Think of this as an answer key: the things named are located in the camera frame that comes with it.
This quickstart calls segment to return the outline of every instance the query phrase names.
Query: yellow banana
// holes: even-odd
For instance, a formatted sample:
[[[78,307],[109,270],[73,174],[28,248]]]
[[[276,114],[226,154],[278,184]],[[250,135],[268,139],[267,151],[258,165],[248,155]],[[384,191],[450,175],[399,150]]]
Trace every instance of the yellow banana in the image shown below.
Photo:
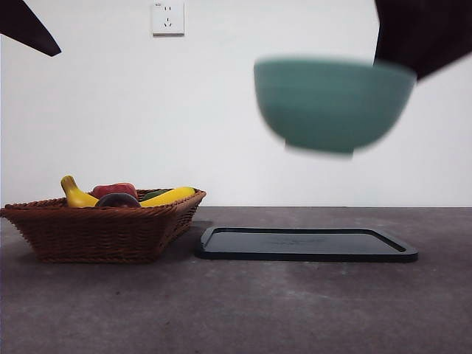
[[[141,207],[158,207],[160,205],[173,203],[174,201],[189,197],[194,194],[195,190],[192,187],[179,187],[170,190],[169,192],[162,193],[161,195],[157,195],[154,198],[142,201],[140,204]]]
[[[73,208],[95,207],[98,199],[82,192],[75,184],[72,176],[64,176],[60,180],[60,186],[67,197],[67,205]]]

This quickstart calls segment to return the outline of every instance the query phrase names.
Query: motion blur bowl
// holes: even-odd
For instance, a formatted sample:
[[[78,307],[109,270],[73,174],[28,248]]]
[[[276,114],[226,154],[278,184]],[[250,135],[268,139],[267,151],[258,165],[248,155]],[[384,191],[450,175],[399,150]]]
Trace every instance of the motion blur bowl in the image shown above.
[[[265,58],[254,65],[259,109],[288,145],[352,153],[398,120],[416,74],[393,63]]]

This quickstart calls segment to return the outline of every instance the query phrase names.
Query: table surface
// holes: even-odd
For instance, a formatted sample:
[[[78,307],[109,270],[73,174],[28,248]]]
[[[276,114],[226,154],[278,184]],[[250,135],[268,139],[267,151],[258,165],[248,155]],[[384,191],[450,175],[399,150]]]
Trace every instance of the table surface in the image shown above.
[[[211,226],[361,227],[414,263],[202,260]],[[1,225],[2,354],[472,353],[472,209],[201,207],[147,265],[43,264]]]

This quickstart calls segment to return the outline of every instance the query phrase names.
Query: black tray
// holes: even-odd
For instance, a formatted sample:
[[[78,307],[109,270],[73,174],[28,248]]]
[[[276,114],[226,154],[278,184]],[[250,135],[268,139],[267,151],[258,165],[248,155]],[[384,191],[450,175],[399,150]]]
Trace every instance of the black tray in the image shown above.
[[[371,229],[211,227],[195,256],[210,260],[414,262],[416,249]]]

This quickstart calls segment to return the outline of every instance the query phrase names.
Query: basket weave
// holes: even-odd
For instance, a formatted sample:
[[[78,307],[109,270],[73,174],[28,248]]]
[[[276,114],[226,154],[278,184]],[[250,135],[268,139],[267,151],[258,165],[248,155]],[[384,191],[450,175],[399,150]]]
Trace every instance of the basket weave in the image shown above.
[[[138,190],[139,199],[156,190]],[[7,204],[8,219],[45,263],[149,263],[190,228],[206,193],[145,208],[69,208],[65,198]]]

